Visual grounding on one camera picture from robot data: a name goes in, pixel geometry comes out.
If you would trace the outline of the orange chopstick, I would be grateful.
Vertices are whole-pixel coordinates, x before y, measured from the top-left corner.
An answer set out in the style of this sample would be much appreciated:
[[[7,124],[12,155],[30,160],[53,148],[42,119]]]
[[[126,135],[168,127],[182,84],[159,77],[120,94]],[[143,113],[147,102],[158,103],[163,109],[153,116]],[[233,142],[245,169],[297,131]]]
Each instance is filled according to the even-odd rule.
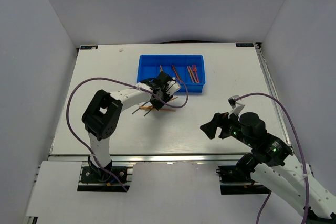
[[[145,111],[150,111],[150,110],[154,110],[154,111],[166,111],[166,112],[175,112],[176,110],[174,109],[165,109],[165,108],[161,108],[161,109],[156,109],[154,107],[144,107],[144,106],[141,106],[139,107],[140,110],[145,110]]]
[[[146,111],[147,110],[156,110],[156,108],[154,106],[147,106],[146,107]],[[161,111],[171,111],[171,112],[175,112],[175,109],[164,109],[164,108],[161,108],[160,109]]]

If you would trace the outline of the red-orange plastic fork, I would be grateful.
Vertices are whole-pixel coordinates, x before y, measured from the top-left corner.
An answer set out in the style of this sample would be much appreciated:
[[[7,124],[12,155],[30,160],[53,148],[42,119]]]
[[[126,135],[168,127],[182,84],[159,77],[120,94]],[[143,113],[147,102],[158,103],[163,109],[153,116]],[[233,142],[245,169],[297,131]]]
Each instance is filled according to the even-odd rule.
[[[196,80],[196,82],[199,83],[199,77],[198,77],[198,73],[197,73],[197,67],[196,67],[196,64],[193,64],[193,65],[192,65],[192,70],[193,70],[193,72],[194,72],[194,74],[195,74],[195,80]]]

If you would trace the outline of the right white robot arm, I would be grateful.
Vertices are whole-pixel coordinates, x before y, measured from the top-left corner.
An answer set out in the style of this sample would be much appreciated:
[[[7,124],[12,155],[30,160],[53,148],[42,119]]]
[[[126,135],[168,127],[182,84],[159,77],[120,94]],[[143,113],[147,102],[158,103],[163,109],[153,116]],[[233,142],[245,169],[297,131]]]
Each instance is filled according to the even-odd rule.
[[[241,116],[215,113],[200,129],[214,139],[233,137],[251,148],[236,164],[234,175],[247,182],[253,180],[286,201],[305,223],[335,223],[335,196],[326,190],[291,148],[266,130],[256,113]]]

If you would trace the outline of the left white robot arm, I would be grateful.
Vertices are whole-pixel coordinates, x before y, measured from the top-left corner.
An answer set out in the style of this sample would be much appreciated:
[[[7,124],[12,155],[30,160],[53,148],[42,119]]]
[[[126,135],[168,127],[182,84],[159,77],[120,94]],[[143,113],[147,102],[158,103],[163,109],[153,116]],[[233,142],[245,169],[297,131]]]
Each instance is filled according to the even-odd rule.
[[[161,72],[156,78],[148,78],[117,92],[99,90],[82,116],[82,122],[88,132],[90,148],[93,154],[88,162],[93,176],[101,182],[110,178],[112,160],[109,154],[110,136],[117,128],[121,113],[140,103],[150,102],[159,110],[164,103],[173,98],[181,88],[180,84],[168,74]]]

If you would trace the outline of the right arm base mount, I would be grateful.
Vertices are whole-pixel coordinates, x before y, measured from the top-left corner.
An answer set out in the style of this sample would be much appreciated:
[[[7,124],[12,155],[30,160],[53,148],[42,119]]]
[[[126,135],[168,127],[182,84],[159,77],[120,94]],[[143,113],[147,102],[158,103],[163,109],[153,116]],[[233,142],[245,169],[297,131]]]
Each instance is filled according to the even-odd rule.
[[[264,185],[240,173],[236,166],[219,166],[216,173],[222,195],[260,195],[270,192]]]

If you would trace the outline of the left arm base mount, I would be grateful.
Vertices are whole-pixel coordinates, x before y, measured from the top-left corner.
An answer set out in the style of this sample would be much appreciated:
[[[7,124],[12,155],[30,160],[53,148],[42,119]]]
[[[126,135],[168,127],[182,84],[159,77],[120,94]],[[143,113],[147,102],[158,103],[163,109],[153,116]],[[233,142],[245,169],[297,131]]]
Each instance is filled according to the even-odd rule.
[[[100,177],[89,165],[86,165],[81,169],[77,191],[126,193],[130,188],[133,169],[126,166],[112,166],[111,172],[117,176],[126,190],[124,190],[113,175],[104,174],[104,176]]]

